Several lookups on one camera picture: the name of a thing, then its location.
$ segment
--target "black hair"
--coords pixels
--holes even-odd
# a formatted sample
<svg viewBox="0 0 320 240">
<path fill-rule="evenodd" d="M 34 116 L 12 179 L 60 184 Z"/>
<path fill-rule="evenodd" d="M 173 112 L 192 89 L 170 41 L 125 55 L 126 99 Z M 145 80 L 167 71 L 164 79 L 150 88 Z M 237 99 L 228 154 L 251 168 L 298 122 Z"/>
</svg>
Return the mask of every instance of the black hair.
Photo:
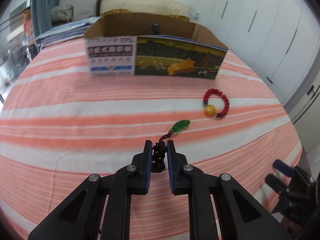
<svg viewBox="0 0 320 240">
<path fill-rule="evenodd" d="M 31 9 L 30 6 L 28 6 L 27 8 L 25 8 L 22 12 Z"/>
</svg>

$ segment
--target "cardboard box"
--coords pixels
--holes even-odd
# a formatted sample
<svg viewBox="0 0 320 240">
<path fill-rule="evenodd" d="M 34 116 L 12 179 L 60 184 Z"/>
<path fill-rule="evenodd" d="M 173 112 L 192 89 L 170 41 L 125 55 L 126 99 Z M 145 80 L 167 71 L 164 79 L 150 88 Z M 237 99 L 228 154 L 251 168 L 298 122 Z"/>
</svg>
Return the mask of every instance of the cardboard box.
<svg viewBox="0 0 320 240">
<path fill-rule="evenodd" d="M 152 24 L 160 26 L 160 36 L 152 35 Z M 228 51 L 204 26 L 148 13 L 104 15 L 84 38 L 92 76 L 214 79 Z"/>
</svg>

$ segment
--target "yellow bead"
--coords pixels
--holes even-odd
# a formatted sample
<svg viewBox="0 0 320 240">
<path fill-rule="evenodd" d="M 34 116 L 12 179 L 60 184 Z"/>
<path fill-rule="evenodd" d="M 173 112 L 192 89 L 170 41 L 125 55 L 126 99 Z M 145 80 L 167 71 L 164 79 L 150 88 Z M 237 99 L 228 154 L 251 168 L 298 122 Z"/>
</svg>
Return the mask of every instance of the yellow bead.
<svg viewBox="0 0 320 240">
<path fill-rule="evenodd" d="M 212 116 L 216 113 L 216 108 L 213 105 L 207 105 L 204 111 L 206 115 Z"/>
</svg>

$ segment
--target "triangular cutout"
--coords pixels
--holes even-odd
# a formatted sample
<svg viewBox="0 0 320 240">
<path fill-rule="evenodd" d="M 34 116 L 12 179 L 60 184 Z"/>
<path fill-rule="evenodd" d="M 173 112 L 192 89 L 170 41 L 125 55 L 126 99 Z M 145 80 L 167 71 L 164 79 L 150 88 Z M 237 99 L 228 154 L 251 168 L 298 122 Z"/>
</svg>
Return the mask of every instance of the triangular cutout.
<svg viewBox="0 0 320 240">
<path fill-rule="evenodd" d="M 59 218 L 75 224 L 80 215 L 81 208 L 83 206 L 87 190 L 81 190 L 70 202 L 61 210 Z"/>
<path fill-rule="evenodd" d="M 236 189 L 233 190 L 242 220 L 249 223 L 261 217 L 261 213 Z"/>
</svg>

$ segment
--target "folded blanket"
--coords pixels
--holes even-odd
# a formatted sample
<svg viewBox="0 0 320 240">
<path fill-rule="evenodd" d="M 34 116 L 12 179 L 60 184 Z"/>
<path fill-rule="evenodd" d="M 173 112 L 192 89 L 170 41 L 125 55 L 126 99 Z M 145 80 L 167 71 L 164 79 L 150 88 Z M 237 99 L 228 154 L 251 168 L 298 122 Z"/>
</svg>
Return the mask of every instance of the folded blanket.
<svg viewBox="0 0 320 240">
<path fill-rule="evenodd" d="M 92 17 L 81 21 L 71 22 L 52 28 L 36 38 L 38 48 L 44 48 L 63 41 L 82 37 L 85 31 L 94 24 L 99 17 Z"/>
</svg>

